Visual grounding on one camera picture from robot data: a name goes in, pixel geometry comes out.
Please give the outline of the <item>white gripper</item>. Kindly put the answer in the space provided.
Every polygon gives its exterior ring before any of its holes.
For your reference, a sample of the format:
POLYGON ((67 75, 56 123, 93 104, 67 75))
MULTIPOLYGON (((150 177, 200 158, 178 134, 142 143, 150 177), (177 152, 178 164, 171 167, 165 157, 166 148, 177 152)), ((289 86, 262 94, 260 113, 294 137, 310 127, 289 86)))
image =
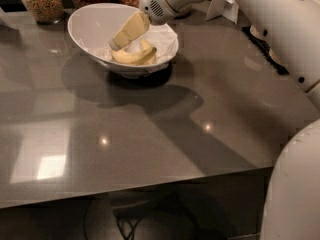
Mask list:
POLYGON ((134 12, 109 41, 109 46, 118 51, 149 30, 152 25, 163 25, 187 10, 192 4, 204 0, 140 0, 134 12))

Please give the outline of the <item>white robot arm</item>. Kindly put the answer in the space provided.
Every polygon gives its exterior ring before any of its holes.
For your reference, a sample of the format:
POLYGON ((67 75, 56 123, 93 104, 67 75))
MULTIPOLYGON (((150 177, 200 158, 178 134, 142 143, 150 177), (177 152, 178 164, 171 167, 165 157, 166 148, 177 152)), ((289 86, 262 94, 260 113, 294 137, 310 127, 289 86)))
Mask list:
POLYGON ((280 142, 291 114, 319 108, 319 7, 312 0, 235 0, 257 28, 256 40, 280 57, 280 71, 247 80, 239 66, 220 80, 206 76, 206 94, 228 135, 209 139, 164 113, 162 130, 182 142, 199 177, 273 169, 261 240, 319 240, 319 124, 280 142))

